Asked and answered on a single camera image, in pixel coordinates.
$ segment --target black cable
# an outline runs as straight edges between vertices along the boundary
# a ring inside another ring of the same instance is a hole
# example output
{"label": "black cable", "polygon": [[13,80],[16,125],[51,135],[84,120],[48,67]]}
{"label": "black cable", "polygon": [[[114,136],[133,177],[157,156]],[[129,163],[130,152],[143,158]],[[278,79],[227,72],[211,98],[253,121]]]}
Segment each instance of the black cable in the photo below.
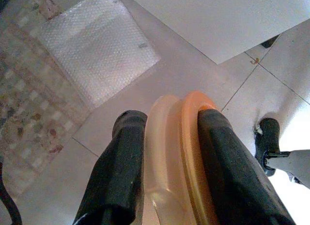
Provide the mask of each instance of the black cable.
{"label": "black cable", "polygon": [[4,187],[3,180],[2,180],[2,166],[3,166],[3,162],[2,162],[2,157],[0,156],[0,199],[4,203],[5,207],[7,208],[11,216],[12,225],[22,225],[18,208]]}

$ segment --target tile grout line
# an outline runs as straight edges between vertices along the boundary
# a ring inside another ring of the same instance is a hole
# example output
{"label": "tile grout line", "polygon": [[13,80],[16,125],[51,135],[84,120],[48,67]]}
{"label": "tile grout line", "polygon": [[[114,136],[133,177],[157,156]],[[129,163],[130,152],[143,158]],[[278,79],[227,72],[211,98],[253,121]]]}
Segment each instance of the tile grout line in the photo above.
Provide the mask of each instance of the tile grout line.
{"label": "tile grout line", "polygon": [[303,97],[301,97],[298,93],[295,92],[295,90],[293,90],[292,88],[290,88],[287,84],[285,84],[283,81],[281,81],[279,78],[277,78],[272,72],[270,72],[268,69],[266,69],[265,67],[263,67],[261,64],[259,64],[263,69],[265,69],[268,73],[270,73],[276,80],[278,80],[279,82],[281,82],[283,85],[285,85],[288,89],[290,89],[296,96],[298,96],[301,100],[303,100],[305,103],[307,103],[308,105],[310,105],[310,103],[305,100]]}
{"label": "tile grout line", "polygon": [[225,107],[228,105],[228,103],[233,99],[233,97],[238,93],[238,91],[241,89],[241,87],[244,85],[244,83],[248,80],[248,78],[252,75],[252,73],[255,71],[257,68],[258,64],[255,66],[255,68],[252,70],[252,72],[246,77],[244,82],[241,84],[241,86],[236,90],[236,92],[232,95],[232,97],[228,100],[228,102],[224,105],[224,107],[221,109],[221,112],[225,109]]}
{"label": "tile grout line", "polygon": [[79,142],[77,139],[75,139],[74,137],[71,137],[73,140],[75,140],[76,142],[78,142],[80,145],[82,145],[85,149],[87,149],[88,151],[90,151],[92,154],[94,154],[96,157],[99,157],[96,153],[94,153],[92,150],[90,150],[89,148],[87,148],[85,145],[83,145],[81,142]]}
{"label": "tile grout line", "polygon": [[[270,46],[270,49],[266,52],[266,54],[263,56],[263,58],[261,60],[259,60],[258,64],[262,62],[262,60],[265,58],[265,56],[267,56],[268,52],[272,49],[272,47],[278,42],[279,38],[282,36],[283,33],[281,33],[278,38],[274,41],[274,43]],[[247,54],[249,57],[251,57],[253,60],[255,60],[252,56],[250,56],[247,51],[244,52],[245,54]]]}

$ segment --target black rubber foot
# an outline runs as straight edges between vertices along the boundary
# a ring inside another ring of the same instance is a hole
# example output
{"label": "black rubber foot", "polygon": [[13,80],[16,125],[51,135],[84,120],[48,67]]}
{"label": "black rubber foot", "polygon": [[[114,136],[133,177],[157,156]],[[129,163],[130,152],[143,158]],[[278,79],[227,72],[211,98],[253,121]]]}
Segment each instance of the black rubber foot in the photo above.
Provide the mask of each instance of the black rubber foot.
{"label": "black rubber foot", "polygon": [[276,170],[274,168],[267,167],[264,164],[264,155],[267,151],[280,152],[280,125],[275,119],[266,118],[260,122],[260,129],[263,134],[261,134],[258,130],[255,131],[255,158],[263,168],[265,174],[270,177],[274,175]]}

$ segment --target white panel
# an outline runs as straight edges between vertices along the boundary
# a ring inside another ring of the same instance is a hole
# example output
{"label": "white panel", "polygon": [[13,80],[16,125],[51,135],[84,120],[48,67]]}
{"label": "white panel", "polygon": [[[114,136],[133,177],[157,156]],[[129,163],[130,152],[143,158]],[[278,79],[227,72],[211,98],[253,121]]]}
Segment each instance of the white panel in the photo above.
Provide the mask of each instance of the white panel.
{"label": "white panel", "polygon": [[310,0],[135,0],[215,63],[310,18]]}

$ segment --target floor tile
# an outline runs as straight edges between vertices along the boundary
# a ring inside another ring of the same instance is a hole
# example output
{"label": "floor tile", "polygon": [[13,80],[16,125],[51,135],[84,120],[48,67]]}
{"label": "floor tile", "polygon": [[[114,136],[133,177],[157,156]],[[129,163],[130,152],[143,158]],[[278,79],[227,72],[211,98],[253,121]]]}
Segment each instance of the floor tile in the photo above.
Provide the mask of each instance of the floor tile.
{"label": "floor tile", "polygon": [[[295,135],[304,135],[304,126],[310,126],[310,105],[261,66],[255,69],[223,113],[252,154],[255,153],[253,127],[262,117],[276,118],[281,126],[281,134],[294,126],[295,131],[298,130]],[[295,119],[300,114],[303,115],[304,123],[298,127]]]}
{"label": "floor tile", "polygon": [[[310,105],[260,66],[223,113],[252,154],[255,153],[253,126],[263,117],[279,121],[281,151],[309,148]],[[310,190],[290,182],[281,170],[277,170],[270,180],[296,223],[309,224]]]}
{"label": "floor tile", "polygon": [[97,155],[111,140],[118,115],[128,109],[148,113],[153,102],[165,94],[184,97],[200,90],[222,108],[245,81],[256,65],[245,53],[216,65],[188,42],[132,0],[122,0],[152,43],[161,60],[114,98],[96,109],[74,138]]}
{"label": "floor tile", "polygon": [[261,62],[261,60],[264,58],[264,56],[267,54],[267,52],[271,49],[269,48],[264,48],[262,45],[257,45],[248,51],[245,51],[250,57],[252,57],[254,60],[258,58],[258,62]]}
{"label": "floor tile", "polygon": [[71,225],[97,157],[75,140],[17,201],[24,225]]}
{"label": "floor tile", "polygon": [[261,65],[310,102],[310,20],[284,32]]}

